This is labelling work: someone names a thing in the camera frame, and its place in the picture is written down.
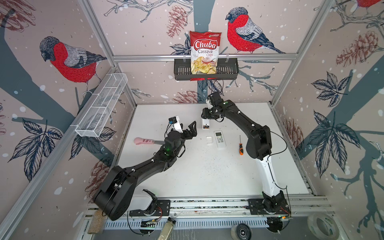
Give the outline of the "white remote control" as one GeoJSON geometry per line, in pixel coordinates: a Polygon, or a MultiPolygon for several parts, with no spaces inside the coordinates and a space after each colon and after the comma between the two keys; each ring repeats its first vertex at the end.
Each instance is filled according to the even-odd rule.
{"type": "Polygon", "coordinates": [[[214,131],[214,134],[215,134],[215,139],[216,139],[218,149],[225,149],[227,145],[224,139],[223,132],[214,131]]]}
{"type": "Polygon", "coordinates": [[[210,129],[210,120],[209,119],[202,119],[202,129],[203,130],[209,130],[210,129]]]}

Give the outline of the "clear tape roll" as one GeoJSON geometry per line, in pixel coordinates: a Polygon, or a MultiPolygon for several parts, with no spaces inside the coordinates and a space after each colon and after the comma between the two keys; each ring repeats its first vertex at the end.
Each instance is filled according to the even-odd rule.
{"type": "Polygon", "coordinates": [[[311,214],[307,218],[307,223],[311,233],[318,240],[337,240],[340,236],[335,220],[327,214],[311,214]]]}

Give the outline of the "orange black screwdriver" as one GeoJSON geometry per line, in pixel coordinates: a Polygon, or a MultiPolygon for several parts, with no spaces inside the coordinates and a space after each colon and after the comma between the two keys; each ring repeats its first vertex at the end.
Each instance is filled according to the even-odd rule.
{"type": "Polygon", "coordinates": [[[240,143],[239,143],[239,154],[242,156],[244,154],[243,144],[241,141],[241,136],[239,136],[240,143]]]}

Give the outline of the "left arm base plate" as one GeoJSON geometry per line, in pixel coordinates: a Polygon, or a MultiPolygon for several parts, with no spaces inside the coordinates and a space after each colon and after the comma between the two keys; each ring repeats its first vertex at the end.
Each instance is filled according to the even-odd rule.
{"type": "Polygon", "coordinates": [[[160,217],[169,216],[170,214],[170,200],[152,200],[148,207],[143,210],[129,211],[130,217],[160,217]]]}

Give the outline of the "brown grain bottle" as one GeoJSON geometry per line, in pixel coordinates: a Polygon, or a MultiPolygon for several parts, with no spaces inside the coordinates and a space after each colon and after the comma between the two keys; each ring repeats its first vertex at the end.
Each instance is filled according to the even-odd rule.
{"type": "Polygon", "coordinates": [[[88,234],[101,234],[104,231],[107,215],[102,210],[97,210],[91,220],[88,234]]]}

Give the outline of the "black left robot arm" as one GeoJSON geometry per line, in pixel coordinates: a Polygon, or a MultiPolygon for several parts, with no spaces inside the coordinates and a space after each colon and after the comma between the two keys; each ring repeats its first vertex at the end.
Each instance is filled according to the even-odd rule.
{"type": "Polygon", "coordinates": [[[138,165],[113,167],[93,196],[93,202],[112,221],[129,208],[136,187],[155,174],[168,170],[184,154],[185,141],[197,136],[197,123],[192,122],[182,132],[168,133],[165,143],[149,160],[138,165]]]}

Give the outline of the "pink handled knife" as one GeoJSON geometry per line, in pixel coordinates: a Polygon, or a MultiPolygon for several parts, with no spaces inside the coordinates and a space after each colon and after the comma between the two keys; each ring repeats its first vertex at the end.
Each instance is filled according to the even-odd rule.
{"type": "Polygon", "coordinates": [[[134,143],[135,143],[135,145],[163,145],[165,143],[165,141],[135,138],[134,143]]]}

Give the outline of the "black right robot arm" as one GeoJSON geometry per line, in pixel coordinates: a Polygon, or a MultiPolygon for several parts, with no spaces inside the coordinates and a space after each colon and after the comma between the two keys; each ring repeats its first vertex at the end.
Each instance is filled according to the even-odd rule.
{"type": "Polygon", "coordinates": [[[231,100],[223,100],[220,93],[214,92],[206,99],[207,108],[202,111],[202,119],[218,120],[227,118],[240,128],[248,138],[247,154],[257,160],[259,176],[263,185],[263,207],[269,214],[283,211],[291,214],[289,199],[283,193],[284,188],[278,186],[271,163],[272,137],[268,126],[261,126],[247,117],[231,100]]]}

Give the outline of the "beige powder bottle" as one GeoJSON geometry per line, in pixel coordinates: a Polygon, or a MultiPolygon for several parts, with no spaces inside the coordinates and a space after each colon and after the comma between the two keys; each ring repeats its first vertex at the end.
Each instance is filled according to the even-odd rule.
{"type": "Polygon", "coordinates": [[[172,218],[168,218],[167,222],[163,226],[163,229],[158,237],[158,240],[169,240],[176,223],[177,223],[176,220],[172,218]]]}

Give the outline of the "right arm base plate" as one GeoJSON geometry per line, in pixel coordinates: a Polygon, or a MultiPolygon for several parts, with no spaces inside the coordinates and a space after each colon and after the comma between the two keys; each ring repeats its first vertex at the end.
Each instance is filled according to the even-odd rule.
{"type": "Polygon", "coordinates": [[[267,203],[264,199],[248,199],[248,207],[251,215],[290,215],[291,209],[286,199],[273,210],[267,209],[267,203]]]}

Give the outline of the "white battery cover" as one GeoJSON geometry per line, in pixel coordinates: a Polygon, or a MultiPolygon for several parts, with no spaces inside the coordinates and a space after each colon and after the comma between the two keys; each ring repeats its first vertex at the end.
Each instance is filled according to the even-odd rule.
{"type": "Polygon", "coordinates": [[[207,136],[207,143],[208,144],[213,143],[213,137],[212,136],[207,136]]]}

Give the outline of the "black wall basket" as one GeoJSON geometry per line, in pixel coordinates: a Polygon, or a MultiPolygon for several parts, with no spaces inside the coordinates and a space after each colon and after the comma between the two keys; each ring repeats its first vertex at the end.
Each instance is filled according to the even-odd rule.
{"type": "Polygon", "coordinates": [[[235,80],[239,74],[236,58],[219,59],[216,74],[191,73],[191,59],[175,59],[174,75],[177,81],[235,80]]]}

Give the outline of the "black round speaker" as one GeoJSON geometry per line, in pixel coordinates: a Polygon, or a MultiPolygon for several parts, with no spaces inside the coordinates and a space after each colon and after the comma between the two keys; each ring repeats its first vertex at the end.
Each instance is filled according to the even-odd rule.
{"type": "Polygon", "coordinates": [[[231,228],[231,237],[233,240],[250,240],[252,238],[252,230],[243,223],[234,225],[231,228]]]}

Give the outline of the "red cassava chips bag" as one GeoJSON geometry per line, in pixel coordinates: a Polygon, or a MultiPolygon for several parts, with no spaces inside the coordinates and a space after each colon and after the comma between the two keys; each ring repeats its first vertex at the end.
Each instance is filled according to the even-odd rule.
{"type": "Polygon", "coordinates": [[[190,32],[191,73],[216,74],[222,33],[190,32]]]}

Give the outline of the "aluminium mounting rail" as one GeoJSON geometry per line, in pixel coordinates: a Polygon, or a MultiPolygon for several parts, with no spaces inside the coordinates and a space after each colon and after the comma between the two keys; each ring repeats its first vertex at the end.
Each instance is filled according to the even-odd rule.
{"type": "MultiPolygon", "coordinates": [[[[238,218],[238,217],[277,217],[287,215],[251,215],[248,199],[257,199],[257,196],[235,196],[215,198],[168,198],[171,201],[169,216],[171,218],[238,218]]],[[[304,217],[313,213],[334,215],[331,204],[325,196],[310,194],[292,195],[289,199],[291,216],[304,217]]]]}

